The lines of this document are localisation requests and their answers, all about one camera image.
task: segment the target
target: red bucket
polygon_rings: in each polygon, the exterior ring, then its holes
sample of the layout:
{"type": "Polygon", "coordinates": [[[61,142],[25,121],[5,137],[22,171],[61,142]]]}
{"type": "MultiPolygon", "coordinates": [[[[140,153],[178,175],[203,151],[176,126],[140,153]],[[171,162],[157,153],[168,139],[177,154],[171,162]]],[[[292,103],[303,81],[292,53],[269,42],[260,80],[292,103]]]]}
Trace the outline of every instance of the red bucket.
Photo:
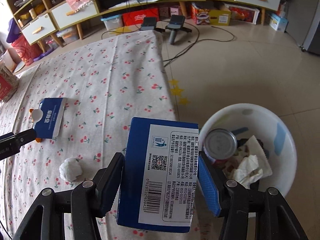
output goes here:
{"type": "Polygon", "coordinates": [[[17,54],[26,66],[31,65],[33,63],[33,59],[42,54],[42,50],[39,45],[33,44],[30,46],[23,34],[21,34],[16,41],[11,43],[11,46],[16,50],[17,54]]]}

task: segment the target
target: white label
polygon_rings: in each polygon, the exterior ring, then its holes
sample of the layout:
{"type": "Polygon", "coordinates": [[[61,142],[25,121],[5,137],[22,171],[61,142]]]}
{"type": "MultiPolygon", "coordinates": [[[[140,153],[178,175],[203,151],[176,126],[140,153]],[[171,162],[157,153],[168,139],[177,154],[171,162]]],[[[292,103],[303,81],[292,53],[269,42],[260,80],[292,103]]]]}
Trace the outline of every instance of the white label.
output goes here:
{"type": "Polygon", "coordinates": [[[218,23],[228,23],[228,16],[220,15],[218,23]]]}
{"type": "Polygon", "coordinates": [[[198,139],[198,129],[150,125],[139,223],[191,225],[198,139]]]}

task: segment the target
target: orange toy piece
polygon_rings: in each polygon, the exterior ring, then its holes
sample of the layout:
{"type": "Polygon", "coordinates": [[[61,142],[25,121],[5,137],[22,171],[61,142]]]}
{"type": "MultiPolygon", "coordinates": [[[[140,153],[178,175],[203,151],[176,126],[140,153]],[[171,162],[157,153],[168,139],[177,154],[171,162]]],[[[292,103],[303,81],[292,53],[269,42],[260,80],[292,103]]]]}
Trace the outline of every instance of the orange toy piece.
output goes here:
{"type": "Polygon", "coordinates": [[[36,138],[36,142],[42,142],[42,138],[36,138]]]}

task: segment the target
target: tile floor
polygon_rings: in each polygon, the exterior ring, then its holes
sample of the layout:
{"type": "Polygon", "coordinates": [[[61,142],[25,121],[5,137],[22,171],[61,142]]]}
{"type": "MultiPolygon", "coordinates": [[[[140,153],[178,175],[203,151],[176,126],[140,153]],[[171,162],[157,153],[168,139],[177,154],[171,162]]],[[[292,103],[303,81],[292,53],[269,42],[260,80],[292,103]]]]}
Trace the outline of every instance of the tile floor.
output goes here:
{"type": "MultiPolygon", "coordinates": [[[[190,34],[178,33],[174,46],[167,44],[168,34],[164,35],[164,60],[196,39],[196,30],[190,28],[190,34]]],[[[220,29],[198,28],[200,39],[231,38],[220,29]]],[[[216,111],[236,103],[261,105],[280,116],[298,152],[295,181],[286,199],[309,240],[320,239],[320,57],[302,53],[287,33],[267,25],[233,22],[222,28],[236,40],[203,41],[166,67],[169,80],[178,80],[184,89],[181,97],[174,98],[178,117],[201,127],[216,111]]],[[[58,48],[50,57],[95,42],[103,32],[58,48]]],[[[221,220],[217,225],[212,239],[219,235],[221,220]]],[[[252,219],[248,231],[248,238],[253,239],[252,219]]]]}

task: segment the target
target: red bag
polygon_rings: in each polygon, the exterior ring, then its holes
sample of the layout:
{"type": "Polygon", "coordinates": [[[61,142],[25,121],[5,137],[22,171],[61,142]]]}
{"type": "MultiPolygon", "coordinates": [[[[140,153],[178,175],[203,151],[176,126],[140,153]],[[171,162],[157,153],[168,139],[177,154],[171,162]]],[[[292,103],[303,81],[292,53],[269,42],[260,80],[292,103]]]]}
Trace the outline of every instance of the red bag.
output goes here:
{"type": "Polygon", "coordinates": [[[42,54],[42,50],[39,45],[33,44],[30,46],[23,34],[21,34],[16,41],[11,43],[11,46],[16,50],[17,54],[26,66],[31,65],[33,63],[33,59],[42,54]]]}
{"type": "Polygon", "coordinates": [[[125,26],[141,24],[143,23],[144,17],[157,17],[157,21],[159,21],[158,8],[150,8],[146,10],[129,12],[129,13],[124,13],[122,15],[122,19],[125,26]]]}

